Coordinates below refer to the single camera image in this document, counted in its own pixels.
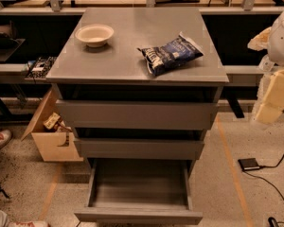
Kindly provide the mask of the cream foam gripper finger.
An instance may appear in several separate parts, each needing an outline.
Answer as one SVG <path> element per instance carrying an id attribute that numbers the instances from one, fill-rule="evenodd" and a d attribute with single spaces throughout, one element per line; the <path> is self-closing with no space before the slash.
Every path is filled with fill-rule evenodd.
<path id="1" fill-rule="evenodd" d="M 250 40 L 250 42 L 247 44 L 247 47 L 256 51 L 266 49 L 268 47 L 270 32 L 270 27 L 265 28 L 257 36 Z"/>
<path id="2" fill-rule="evenodd" d="M 274 123 L 284 111 L 284 68 L 269 76 L 269 84 L 255 115 L 258 123 Z"/>

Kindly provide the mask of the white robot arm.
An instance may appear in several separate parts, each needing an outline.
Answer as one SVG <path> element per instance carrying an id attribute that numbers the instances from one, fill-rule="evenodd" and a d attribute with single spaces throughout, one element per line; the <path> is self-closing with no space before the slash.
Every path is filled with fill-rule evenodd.
<path id="1" fill-rule="evenodd" d="M 284 10 L 273 25 L 254 37 L 248 48 L 266 49 L 258 67 L 265 72 L 253 109 L 253 121 L 261 126 L 274 123 L 284 111 Z"/>

